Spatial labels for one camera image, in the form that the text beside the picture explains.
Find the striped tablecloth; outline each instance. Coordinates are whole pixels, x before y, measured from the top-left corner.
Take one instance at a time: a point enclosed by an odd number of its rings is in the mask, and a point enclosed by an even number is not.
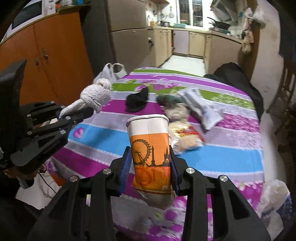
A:
[[[148,86],[146,107],[130,114],[125,111],[125,99]],[[184,88],[198,88],[207,102],[223,109],[224,119],[204,133],[200,122],[188,121],[204,136],[206,145],[180,155],[188,166],[204,175],[227,175],[256,209],[262,193],[263,151],[259,123],[250,97],[214,80],[178,71],[140,68],[112,85],[112,100],[99,114],[84,120],[69,134],[69,143],[47,162],[50,172],[62,178],[76,174],[90,177],[121,157],[130,145],[126,122],[135,115],[163,114],[156,103],[157,94],[175,93]],[[166,210],[149,207],[139,199],[131,186],[131,168],[124,194],[112,198],[115,226],[136,240],[180,240],[184,226],[186,197],[177,197]],[[208,197],[208,239],[213,238],[213,216]]]

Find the shelf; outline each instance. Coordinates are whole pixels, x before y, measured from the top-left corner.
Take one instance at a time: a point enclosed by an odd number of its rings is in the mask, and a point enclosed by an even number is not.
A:
[[[156,4],[169,4],[167,0],[149,0],[150,2],[154,2]]]

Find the ferris wheel print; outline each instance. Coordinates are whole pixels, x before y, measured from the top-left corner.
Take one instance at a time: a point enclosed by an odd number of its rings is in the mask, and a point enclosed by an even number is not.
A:
[[[135,165],[144,166],[150,155],[149,143],[143,139],[137,139],[132,144],[133,162]]]

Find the orange cabinet door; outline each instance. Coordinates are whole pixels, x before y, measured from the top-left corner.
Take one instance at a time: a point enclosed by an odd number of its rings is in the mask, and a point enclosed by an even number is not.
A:
[[[69,105],[94,79],[79,13],[54,15],[33,26],[46,75],[61,102]]]
[[[1,71],[21,59],[27,59],[27,64],[20,92],[20,104],[52,100],[59,103],[38,54],[33,26],[16,33],[0,46]]]

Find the microwave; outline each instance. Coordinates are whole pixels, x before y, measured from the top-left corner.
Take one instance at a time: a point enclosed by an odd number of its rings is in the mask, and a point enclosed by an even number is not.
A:
[[[9,37],[26,25],[54,13],[56,13],[55,0],[32,0],[16,16],[5,37]]]

